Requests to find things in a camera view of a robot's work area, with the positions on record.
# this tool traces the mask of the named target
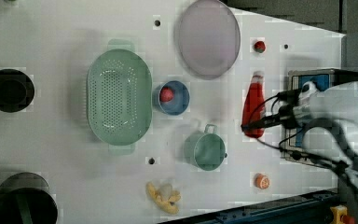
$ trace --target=metal frame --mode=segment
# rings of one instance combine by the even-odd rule
[[[314,224],[333,221],[330,207],[339,205],[336,193],[323,190],[293,198],[229,209],[221,212],[188,217],[165,223],[192,224]]]

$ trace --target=mug handle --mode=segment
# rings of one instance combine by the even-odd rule
[[[216,133],[216,125],[214,125],[214,124],[207,124],[205,126],[205,131],[204,132],[207,133],[209,131],[210,127],[213,127],[212,133]]]

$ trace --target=teal mug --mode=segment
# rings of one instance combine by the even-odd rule
[[[216,125],[208,124],[204,132],[197,131],[185,141],[186,160],[204,171],[212,171],[222,164],[226,147],[216,133]]]

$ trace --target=round plate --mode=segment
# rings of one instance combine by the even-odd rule
[[[241,34],[231,10],[217,0],[199,0],[184,13],[178,31],[186,64],[203,78],[223,75],[235,63]]]

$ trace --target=screw hole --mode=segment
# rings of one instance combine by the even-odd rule
[[[155,161],[153,158],[150,158],[150,160],[149,160],[149,164],[150,164],[150,165],[153,165],[155,162],[156,162],[156,161]]]
[[[161,25],[161,21],[156,20],[156,21],[155,21],[155,26],[159,27],[160,25]]]

